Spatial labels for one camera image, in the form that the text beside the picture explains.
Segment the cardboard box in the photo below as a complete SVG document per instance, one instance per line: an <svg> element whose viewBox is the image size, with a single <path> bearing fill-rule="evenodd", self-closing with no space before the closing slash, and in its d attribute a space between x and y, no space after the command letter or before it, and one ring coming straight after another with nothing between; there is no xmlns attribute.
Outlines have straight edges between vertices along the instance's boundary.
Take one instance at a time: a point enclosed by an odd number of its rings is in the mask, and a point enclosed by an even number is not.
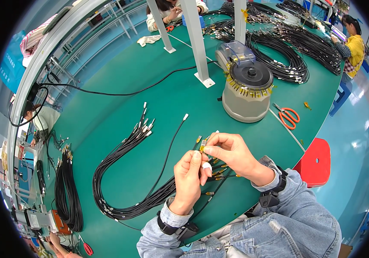
<svg viewBox="0 0 369 258"><path fill-rule="evenodd" d="M352 246L341 244L338 258L347 258L351 254L351 251L352 251Z"/></svg>

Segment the red scissors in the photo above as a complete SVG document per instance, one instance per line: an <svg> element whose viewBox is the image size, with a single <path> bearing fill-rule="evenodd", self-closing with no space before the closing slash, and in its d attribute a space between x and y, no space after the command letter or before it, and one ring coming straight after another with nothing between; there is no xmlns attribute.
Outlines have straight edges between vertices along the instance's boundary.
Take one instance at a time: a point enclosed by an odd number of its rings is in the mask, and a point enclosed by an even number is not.
<svg viewBox="0 0 369 258"><path fill-rule="evenodd" d="M273 105L277 108L277 109L279 109L279 117L280 117L280 120L282 121L282 123L287 127L287 128L289 128L290 130L293 130L293 129L295 129L296 128L296 124L295 124L295 122L296 123L298 123L299 121L300 121L300 117L299 117L299 115L296 113L296 111L295 110L293 110L293 109L290 109L290 108L288 108L288 107L284 107L284 108L280 108L278 105L276 105L276 103L273 103ZM287 111L291 111L291 112L293 112L294 114L295 114L295 116L297 117L297 119L295 119L289 112L287 112ZM288 125L286 122L285 122L285 120L283 119L283 118L286 118L286 120L288 120L291 124L292 124L292 126L290 126L290 125Z"/></svg>
<svg viewBox="0 0 369 258"><path fill-rule="evenodd" d="M83 241L83 246L84 246L84 250L88 255L93 255L93 249L91 249L91 247L86 244L86 242L84 242L83 238L81 237L81 235L79 234L78 237L81 239L81 241Z"/></svg>
<svg viewBox="0 0 369 258"><path fill-rule="evenodd" d="M174 26L167 26L166 31L171 32L175 27Z"/></svg>

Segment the yellow jacket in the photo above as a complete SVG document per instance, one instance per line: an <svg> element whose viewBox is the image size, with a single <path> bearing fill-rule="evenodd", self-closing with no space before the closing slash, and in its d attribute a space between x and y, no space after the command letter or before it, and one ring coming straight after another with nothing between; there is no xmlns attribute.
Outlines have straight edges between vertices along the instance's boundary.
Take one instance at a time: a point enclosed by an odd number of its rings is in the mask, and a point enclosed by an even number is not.
<svg viewBox="0 0 369 258"><path fill-rule="evenodd" d="M353 72L347 73L351 78L353 78L357 74L357 71L361 68L361 60L364 56L363 45L364 44L361 35L350 36L345 44L345 46L349 47L351 50L351 57L348 57L349 62L355 67Z"/></svg>

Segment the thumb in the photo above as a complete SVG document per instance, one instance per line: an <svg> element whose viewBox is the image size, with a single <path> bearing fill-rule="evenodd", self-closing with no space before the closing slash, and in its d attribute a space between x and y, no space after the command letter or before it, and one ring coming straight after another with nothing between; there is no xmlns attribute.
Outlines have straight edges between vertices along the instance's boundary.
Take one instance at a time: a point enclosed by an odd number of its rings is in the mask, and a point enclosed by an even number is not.
<svg viewBox="0 0 369 258"><path fill-rule="evenodd" d="M199 168L202 163L202 154L199 151L194 151L190 161L190 168L187 172L188 175L196 175L199 177Z"/></svg>
<svg viewBox="0 0 369 258"><path fill-rule="evenodd" d="M203 148L203 152L209 154L212 157L216 157L224 162L227 162L230 159L231 152L224 150L217 146L206 146Z"/></svg>

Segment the black hair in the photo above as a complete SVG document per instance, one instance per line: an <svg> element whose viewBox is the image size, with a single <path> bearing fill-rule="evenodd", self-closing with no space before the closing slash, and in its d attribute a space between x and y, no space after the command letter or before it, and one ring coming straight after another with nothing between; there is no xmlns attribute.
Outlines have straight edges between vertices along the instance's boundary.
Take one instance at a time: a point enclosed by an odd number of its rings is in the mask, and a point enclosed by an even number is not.
<svg viewBox="0 0 369 258"><path fill-rule="evenodd" d="M355 30L357 31L357 35L361 34L361 27L359 26L358 20L354 19L349 14L345 14L344 16L342 16L342 21L346 22L347 24L353 24Z"/></svg>
<svg viewBox="0 0 369 258"><path fill-rule="evenodd" d="M156 4L160 11L168 11L175 6L173 3L166 0L156 0ZM149 6L146 8L146 13L150 14Z"/></svg>
<svg viewBox="0 0 369 258"><path fill-rule="evenodd" d="M26 106L24 107L22 116L25 117L27 115L28 111L35 111L37 108L39 108L41 104L33 104L31 101L27 101Z"/></svg>

